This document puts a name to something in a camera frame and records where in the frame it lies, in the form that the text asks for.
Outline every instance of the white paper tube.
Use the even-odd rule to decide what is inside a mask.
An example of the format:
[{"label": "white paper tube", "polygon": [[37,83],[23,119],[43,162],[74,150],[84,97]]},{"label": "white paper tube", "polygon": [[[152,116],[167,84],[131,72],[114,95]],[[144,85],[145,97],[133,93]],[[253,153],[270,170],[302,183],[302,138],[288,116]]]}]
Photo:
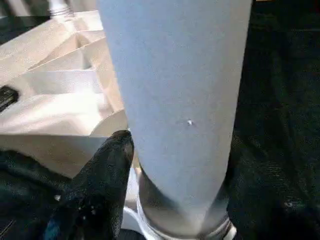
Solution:
[{"label": "white paper tube", "polygon": [[201,238],[227,219],[225,178],[251,0],[100,0],[149,225]]}]

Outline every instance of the small white speck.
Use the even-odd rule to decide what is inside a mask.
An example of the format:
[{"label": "small white speck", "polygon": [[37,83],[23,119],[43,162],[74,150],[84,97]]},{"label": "small white speck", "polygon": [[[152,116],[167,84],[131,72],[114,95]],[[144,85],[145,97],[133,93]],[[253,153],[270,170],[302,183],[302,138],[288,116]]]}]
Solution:
[{"label": "small white speck", "polygon": [[287,208],[292,208],[293,207],[293,204],[292,202],[285,202],[284,205],[287,207]]},{"label": "small white speck", "polygon": [[194,121],[192,121],[192,120],[189,119],[189,120],[187,121],[187,123],[188,123],[189,126],[192,126],[192,125],[194,124]]},{"label": "small white speck", "polygon": [[54,199],[57,200],[57,201],[60,201],[61,195],[55,195],[55,196],[54,196]]}]

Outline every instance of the metal base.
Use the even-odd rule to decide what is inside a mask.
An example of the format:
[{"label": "metal base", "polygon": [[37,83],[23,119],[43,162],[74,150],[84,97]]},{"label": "metal base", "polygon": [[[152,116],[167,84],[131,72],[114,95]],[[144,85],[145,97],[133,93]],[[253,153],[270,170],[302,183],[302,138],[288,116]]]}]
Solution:
[{"label": "metal base", "polygon": [[56,17],[72,17],[74,14],[69,7],[61,8],[61,9],[51,9],[50,15],[53,18]]},{"label": "metal base", "polygon": [[[137,181],[139,175],[139,168],[131,168],[121,228],[136,231],[144,235],[147,240],[195,240],[196,238],[186,239],[172,237],[158,231],[150,225],[139,200],[139,186]],[[230,220],[226,219],[218,228],[201,239],[232,240],[236,235],[236,232],[236,228],[232,225]]]}]

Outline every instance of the gloved hand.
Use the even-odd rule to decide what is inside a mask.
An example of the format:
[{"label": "gloved hand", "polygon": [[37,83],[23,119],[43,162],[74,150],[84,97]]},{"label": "gloved hand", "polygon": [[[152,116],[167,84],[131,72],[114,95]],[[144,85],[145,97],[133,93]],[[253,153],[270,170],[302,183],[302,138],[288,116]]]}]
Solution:
[{"label": "gloved hand", "polygon": [[108,138],[61,195],[43,239],[117,239],[133,155],[129,131]]},{"label": "gloved hand", "polygon": [[0,151],[0,239],[35,239],[69,182],[29,156]]}]

